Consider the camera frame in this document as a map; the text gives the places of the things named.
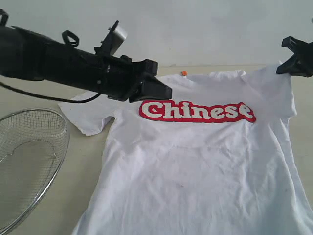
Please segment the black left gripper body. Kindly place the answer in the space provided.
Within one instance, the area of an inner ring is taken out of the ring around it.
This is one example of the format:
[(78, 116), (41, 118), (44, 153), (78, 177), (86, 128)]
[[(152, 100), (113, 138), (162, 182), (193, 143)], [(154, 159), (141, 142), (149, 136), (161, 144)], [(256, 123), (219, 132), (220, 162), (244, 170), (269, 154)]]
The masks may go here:
[(126, 101), (139, 84), (139, 77), (144, 74), (156, 76), (158, 63), (149, 59), (133, 62), (126, 55), (121, 58), (95, 55), (93, 62), (102, 72), (103, 79), (99, 80), (99, 91), (92, 97), (98, 98), (105, 91), (110, 99)]

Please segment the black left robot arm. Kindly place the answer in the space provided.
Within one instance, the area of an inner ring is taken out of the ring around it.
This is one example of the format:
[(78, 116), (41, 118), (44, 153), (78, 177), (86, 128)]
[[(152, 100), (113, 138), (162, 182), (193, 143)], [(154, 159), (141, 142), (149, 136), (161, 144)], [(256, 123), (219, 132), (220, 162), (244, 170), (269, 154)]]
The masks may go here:
[(68, 30), (59, 43), (23, 28), (2, 26), (0, 73), (21, 80), (48, 80), (131, 103), (171, 99), (172, 89), (156, 78), (157, 62), (114, 57), (125, 37), (114, 25), (101, 46), (89, 53), (78, 49), (79, 38)]

